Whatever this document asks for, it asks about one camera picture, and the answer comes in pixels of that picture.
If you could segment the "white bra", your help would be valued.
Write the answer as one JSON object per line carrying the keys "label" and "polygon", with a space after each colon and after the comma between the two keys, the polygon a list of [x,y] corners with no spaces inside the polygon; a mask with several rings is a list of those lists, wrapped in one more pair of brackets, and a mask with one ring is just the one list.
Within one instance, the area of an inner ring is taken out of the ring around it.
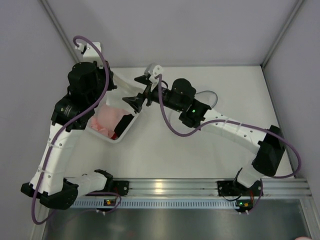
{"label": "white bra", "polygon": [[105,103],[113,108],[124,109],[129,113],[134,113],[134,109],[126,103],[123,98],[135,97],[138,93],[142,93],[142,88],[132,85],[123,75],[113,72],[113,83],[117,86],[116,89],[107,91],[105,95]]}

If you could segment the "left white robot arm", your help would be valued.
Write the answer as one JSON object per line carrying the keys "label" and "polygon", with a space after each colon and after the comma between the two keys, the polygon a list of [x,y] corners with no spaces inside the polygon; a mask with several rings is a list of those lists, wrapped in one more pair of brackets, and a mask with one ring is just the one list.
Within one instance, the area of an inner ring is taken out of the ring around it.
{"label": "left white robot arm", "polygon": [[67,78],[67,93],[54,106],[40,165],[31,181],[21,186],[22,193],[54,210],[67,210],[78,197],[91,192],[109,191],[113,181],[113,176],[101,169],[76,178],[65,177],[74,147],[104,97],[106,79],[111,81],[113,72],[107,62],[103,68],[96,62],[80,62]]}

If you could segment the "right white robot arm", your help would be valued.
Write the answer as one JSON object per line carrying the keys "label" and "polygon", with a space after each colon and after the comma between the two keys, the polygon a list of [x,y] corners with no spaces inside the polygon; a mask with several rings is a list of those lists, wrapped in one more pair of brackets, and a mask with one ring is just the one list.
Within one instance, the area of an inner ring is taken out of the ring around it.
{"label": "right white robot arm", "polygon": [[258,128],[217,112],[196,99],[196,89],[185,78],[176,79],[171,89],[152,86],[147,76],[139,76],[134,80],[146,88],[136,96],[124,97],[123,101],[137,113],[141,112],[143,105],[158,103],[162,114],[165,113],[164,108],[178,112],[178,119],[192,130],[191,134],[197,131],[216,134],[253,153],[255,158],[242,167],[235,178],[240,185],[250,188],[264,176],[275,178],[285,152],[282,133],[277,126]]}

